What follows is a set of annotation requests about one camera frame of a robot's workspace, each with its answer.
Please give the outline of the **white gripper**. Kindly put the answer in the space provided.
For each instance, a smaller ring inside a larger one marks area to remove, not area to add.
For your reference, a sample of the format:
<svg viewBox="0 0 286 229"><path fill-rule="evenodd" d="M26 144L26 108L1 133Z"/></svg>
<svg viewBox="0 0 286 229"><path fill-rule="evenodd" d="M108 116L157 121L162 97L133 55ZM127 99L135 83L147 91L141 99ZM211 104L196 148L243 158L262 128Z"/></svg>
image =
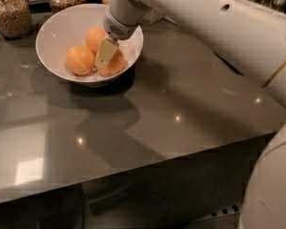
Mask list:
<svg viewBox="0 0 286 229"><path fill-rule="evenodd" d="M116 40L129 39L142 17L152 8L136 0L110 0L103 19L109 37L103 37L95 57L95 64L106 67L119 49Z"/></svg>

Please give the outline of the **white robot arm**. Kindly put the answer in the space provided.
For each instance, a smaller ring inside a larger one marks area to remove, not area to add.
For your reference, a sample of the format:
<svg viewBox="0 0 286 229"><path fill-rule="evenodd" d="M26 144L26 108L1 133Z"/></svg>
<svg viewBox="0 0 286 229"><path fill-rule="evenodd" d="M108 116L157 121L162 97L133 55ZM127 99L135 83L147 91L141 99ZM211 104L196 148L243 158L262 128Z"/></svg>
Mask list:
<svg viewBox="0 0 286 229"><path fill-rule="evenodd" d="M152 9L189 30L286 109L286 14L248 0L111 0L97 65L109 64L119 41L130 38ZM286 229L286 123L255 164L238 228Z"/></svg>

